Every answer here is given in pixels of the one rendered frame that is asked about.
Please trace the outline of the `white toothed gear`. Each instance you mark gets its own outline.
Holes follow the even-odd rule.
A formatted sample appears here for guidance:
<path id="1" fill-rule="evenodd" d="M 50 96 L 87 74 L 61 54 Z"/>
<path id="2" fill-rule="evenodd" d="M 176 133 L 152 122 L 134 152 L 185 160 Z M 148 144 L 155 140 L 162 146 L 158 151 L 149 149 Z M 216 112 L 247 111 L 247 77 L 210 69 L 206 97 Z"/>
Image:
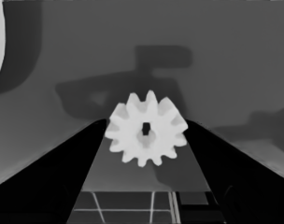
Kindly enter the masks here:
<path id="1" fill-rule="evenodd" d="M 162 165 L 162 157 L 175 159 L 175 147 L 187 145 L 183 134 L 187 129 L 174 103 L 168 97 L 158 101 L 154 91 L 149 90 L 144 101 L 131 92 L 125 104 L 116 105 L 105 137 L 112 140 L 110 152 L 122 153 L 122 162 L 137 159 L 137 165 L 143 168 L 148 161 Z"/>

